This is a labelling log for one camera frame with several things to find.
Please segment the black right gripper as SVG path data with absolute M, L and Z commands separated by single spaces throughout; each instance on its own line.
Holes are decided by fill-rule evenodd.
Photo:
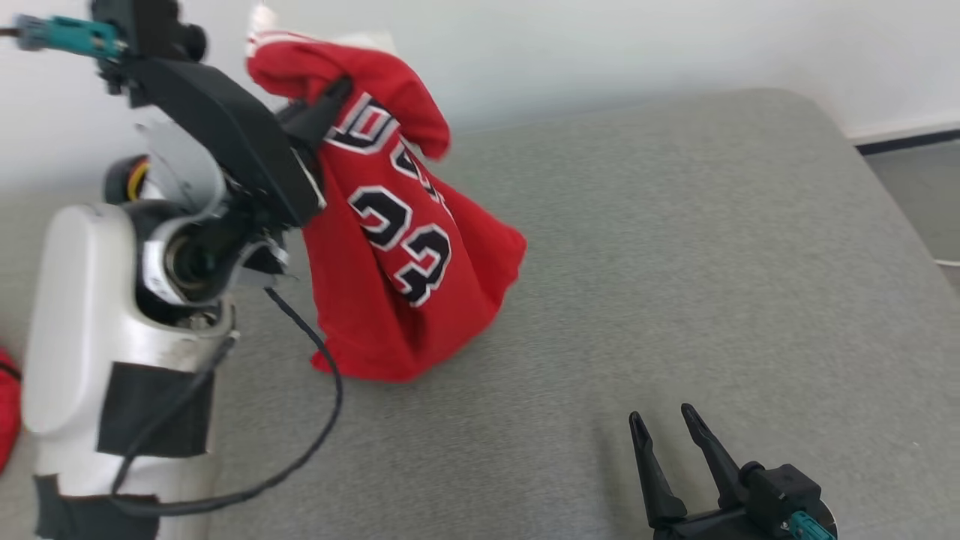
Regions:
M 638 411 L 628 415 L 635 463 L 643 494 L 648 525 L 655 539 L 786 539 L 787 529 L 779 523 L 774 529 L 762 529 L 742 505 L 740 468 L 719 438 L 691 403 L 683 403 L 681 414 L 694 444 L 703 452 L 707 468 L 718 490 L 718 506 L 723 510 L 687 517 L 685 503 L 674 496 L 668 479 L 655 456 L 653 439 Z

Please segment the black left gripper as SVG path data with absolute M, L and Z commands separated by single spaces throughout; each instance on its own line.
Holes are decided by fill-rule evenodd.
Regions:
M 144 58 L 121 64 L 120 71 L 234 181 L 255 191 L 279 223 L 302 228 L 321 212 L 320 187 L 294 147 L 321 147 L 353 92 L 348 76 L 312 103 L 289 102 L 281 127 L 260 99 L 213 66 Z

